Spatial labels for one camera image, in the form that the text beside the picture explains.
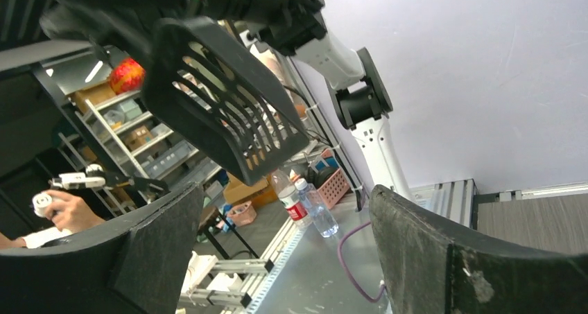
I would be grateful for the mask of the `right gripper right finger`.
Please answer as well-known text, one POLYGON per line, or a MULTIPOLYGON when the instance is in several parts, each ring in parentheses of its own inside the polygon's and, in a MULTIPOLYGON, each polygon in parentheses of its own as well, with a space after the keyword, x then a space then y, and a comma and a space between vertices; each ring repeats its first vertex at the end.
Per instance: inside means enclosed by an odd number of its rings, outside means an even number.
POLYGON ((393 313, 586 313, 587 255, 484 235, 385 186, 370 220, 393 313))

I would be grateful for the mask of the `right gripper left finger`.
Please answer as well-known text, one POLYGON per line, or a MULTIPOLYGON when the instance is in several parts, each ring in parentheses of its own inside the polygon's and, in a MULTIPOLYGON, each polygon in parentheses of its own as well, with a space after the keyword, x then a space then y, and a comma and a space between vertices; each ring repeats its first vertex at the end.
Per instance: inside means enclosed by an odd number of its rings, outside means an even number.
POLYGON ((2 313, 174 313, 203 206, 188 184, 102 225, 1 251, 2 313))

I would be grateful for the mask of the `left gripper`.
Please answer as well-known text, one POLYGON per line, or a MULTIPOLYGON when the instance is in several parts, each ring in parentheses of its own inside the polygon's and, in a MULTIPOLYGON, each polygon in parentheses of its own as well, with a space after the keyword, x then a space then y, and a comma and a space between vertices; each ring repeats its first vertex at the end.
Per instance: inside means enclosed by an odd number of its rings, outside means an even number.
POLYGON ((87 40, 99 57, 102 46, 125 51, 147 69, 153 63, 153 34, 161 19, 184 19, 193 0, 55 0, 40 19, 56 40, 87 40))

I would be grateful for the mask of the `black litter scoop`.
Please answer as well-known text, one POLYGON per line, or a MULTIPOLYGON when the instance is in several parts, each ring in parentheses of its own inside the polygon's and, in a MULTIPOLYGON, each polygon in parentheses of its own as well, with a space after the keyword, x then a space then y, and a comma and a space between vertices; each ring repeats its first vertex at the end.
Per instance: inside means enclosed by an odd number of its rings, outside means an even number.
POLYGON ((244 184, 309 144, 280 81, 211 19, 159 20, 144 68, 148 110, 244 184))

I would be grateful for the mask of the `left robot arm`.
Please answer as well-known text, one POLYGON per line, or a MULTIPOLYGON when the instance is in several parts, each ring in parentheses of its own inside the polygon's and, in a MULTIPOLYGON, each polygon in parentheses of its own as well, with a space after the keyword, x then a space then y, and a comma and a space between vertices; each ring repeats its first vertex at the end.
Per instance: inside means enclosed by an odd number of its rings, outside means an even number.
POLYGON ((40 24, 52 39, 125 51, 146 72, 141 99, 161 122, 252 185, 309 144, 273 73, 219 25, 242 21, 252 38, 323 76, 341 125, 378 185, 412 193, 391 142, 392 103, 367 49, 328 31, 324 0, 55 0, 40 24))

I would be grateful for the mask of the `person hand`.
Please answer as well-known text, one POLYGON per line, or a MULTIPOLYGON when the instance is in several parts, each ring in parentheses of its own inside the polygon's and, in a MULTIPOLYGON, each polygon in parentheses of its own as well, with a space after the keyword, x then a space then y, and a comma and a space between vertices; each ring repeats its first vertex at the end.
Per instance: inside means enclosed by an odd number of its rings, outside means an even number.
POLYGON ((60 231, 67 229, 77 233, 105 222, 79 196, 57 190, 48 190, 45 193, 52 197, 50 205, 45 210, 45 216, 60 231))

